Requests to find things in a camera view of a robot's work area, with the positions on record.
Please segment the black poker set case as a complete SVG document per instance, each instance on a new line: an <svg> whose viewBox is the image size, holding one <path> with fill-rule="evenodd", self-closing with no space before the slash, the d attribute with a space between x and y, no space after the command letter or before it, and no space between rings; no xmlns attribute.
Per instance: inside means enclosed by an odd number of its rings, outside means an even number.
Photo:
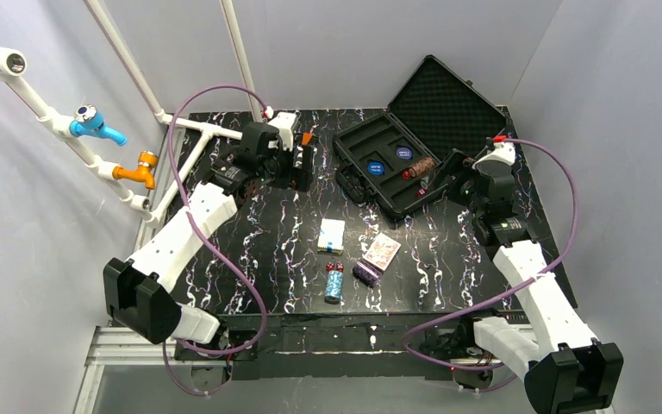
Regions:
<svg viewBox="0 0 662 414"><path fill-rule="evenodd" d="M436 166L452 151L476 156L486 141L502 133L508 116L432 54L422 59L383 112L345 129L333 138L339 157L335 178L356 204L375 202L385 215L401 219L435 200L444 188L427 193L422 187L434 168L404 179L402 173L420 159L432 157ZM398 147L413 151L399 159ZM385 165L383 176L367 172L370 161ZM419 198L417 192L425 189Z"/></svg>

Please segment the blue white card box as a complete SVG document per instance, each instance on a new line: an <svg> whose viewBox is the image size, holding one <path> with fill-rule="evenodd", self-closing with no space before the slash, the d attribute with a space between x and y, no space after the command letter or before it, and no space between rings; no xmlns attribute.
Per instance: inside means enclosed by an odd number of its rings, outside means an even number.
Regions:
<svg viewBox="0 0 662 414"><path fill-rule="evenodd" d="M316 250L320 253L342 254L345 227L343 220L323 218Z"/></svg>

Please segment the purple poker chip stack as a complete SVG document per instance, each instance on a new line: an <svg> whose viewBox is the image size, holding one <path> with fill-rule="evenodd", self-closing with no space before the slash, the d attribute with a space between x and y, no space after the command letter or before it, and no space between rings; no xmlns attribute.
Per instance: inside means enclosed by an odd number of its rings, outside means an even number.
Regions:
<svg viewBox="0 0 662 414"><path fill-rule="evenodd" d="M381 278L381 272L365 260L357 261L352 269L353 275L362 283L373 288Z"/></svg>

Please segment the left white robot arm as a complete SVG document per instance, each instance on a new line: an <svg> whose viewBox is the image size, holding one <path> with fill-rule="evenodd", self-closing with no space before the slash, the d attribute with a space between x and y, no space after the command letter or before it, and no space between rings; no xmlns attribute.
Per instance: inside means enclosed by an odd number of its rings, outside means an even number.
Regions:
<svg viewBox="0 0 662 414"><path fill-rule="evenodd" d="M307 191L313 149L297 140L297 116L280 112L268 123L250 122L240 140L219 153L188 204L144 247L103 269L110 317L152 344L168 338L209 344L219 319L176 302L171 292L189 260L263 185Z"/></svg>

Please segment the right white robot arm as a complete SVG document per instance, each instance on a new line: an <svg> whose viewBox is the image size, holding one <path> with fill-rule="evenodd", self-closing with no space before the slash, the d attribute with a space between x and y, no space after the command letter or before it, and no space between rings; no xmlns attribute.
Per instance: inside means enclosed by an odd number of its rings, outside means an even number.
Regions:
<svg viewBox="0 0 662 414"><path fill-rule="evenodd" d="M453 150L431 183L445 182L454 199L472 213L477 242L512 285L534 332L529 340L504 316L463 317L441 337L439 355L457 357L476 347L498 358L524 383L537 413L580 413L610 407L623 356L603 343L572 308L525 217L513 207L512 158L489 154L474 160Z"/></svg>

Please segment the orange poker chip stack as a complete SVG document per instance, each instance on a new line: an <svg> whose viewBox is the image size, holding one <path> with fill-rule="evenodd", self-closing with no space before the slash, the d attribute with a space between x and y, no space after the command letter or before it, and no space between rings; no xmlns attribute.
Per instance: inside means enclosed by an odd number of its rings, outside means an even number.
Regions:
<svg viewBox="0 0 662 414"><path fill-rule="evenodd" d="M408 173L411 178L416 178L424 175L433 168L435 168L436 163L432 157L425 157L418 160L408 168Z"/></svg>

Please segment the small orange clip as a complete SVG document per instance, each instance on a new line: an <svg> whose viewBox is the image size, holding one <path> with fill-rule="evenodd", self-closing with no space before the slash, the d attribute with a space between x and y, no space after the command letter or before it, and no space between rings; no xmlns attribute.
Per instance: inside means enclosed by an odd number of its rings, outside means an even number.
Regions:
<svg viewBox="0 0 662 414"><path fill-rule="evenodd" d="M309 145L313 138L314 136L311 133L303 133L301 143L303 145Z"/></svg>

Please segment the purple small blind button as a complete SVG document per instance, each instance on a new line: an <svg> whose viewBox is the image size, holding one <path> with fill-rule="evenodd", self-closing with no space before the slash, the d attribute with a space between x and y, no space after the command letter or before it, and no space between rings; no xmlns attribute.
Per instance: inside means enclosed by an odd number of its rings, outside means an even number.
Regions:
<svg viewBox="0 0 662 414"><path fill-rule="evenodd" d="M410 160L413 156L413 151L408 147L398 147L396 149L396 155L399 159Z"/></svg>

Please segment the blue small blind button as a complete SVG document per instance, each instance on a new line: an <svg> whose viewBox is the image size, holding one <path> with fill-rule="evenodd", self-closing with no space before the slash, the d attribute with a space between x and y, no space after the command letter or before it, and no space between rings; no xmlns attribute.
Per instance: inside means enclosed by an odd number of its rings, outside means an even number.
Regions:
<svg viewBox="0 0 662 414"><path fill-rule="evenodd" d="M370 161L367 164L367 172L370 173L372 176L383 176L385 174L385 165L381 161Z"/></svg>

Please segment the red backed card deck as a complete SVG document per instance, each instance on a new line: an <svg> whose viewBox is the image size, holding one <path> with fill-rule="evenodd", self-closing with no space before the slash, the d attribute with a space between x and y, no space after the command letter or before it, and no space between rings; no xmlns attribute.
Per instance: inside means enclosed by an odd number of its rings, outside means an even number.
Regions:
<svg viewBox="0 0 662 414"><path fill-rule="evenodd" d="M401 244L380 233L362 255L362 259L384 272L395 258Z"/></svg>

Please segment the orange tap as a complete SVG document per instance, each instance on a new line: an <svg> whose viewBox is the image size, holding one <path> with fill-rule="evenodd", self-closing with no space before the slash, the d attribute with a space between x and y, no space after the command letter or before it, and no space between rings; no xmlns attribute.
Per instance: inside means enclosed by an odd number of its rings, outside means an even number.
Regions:
<svg viewBox="0 0 662 414"><path fill-rule="evenodd" d="M127 179L136 183L142 183L146 189L154 190L156 186L153 169L159 163L159 156L150 152L141 152L137 159L137 167L133 170L122 166L113 168L112 177L116 180Z"/></svg>

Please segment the light blue chip stack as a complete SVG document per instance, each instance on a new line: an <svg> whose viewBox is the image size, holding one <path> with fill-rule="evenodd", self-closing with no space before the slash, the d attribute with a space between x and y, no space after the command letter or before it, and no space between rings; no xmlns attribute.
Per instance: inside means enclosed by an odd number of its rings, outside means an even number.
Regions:
<svg viewBox="0 0 662 414"><path fill-rule="evenodd" d="M324 301L328 304L339 304L343 286L343 272L332 270L328 272Z"/></svg>

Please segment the blue tap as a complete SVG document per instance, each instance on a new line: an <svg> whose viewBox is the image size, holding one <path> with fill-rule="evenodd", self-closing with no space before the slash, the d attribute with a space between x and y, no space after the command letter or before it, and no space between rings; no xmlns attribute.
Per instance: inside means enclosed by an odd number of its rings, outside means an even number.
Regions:
<svg viewBox="0 0 662 414"><path fill-rule="evenodd" d="M88 135L113 141L118 146L124 146L128 142L124 134L105 123L102 113L91 104L81 105L76 109L69 130L75 137Z"/></svg>

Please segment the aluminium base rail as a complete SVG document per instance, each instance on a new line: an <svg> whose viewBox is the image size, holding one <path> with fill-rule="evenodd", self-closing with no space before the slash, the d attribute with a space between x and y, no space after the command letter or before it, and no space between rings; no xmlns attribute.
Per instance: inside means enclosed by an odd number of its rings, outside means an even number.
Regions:
<svg viewBox="0 0 662 414"><path fill-rule="evenodd" d="M519 385L481 396L415 377L313 376L230 381L219 361L174 361L125 328L92 339L77 413L529 413Z"/></svg>

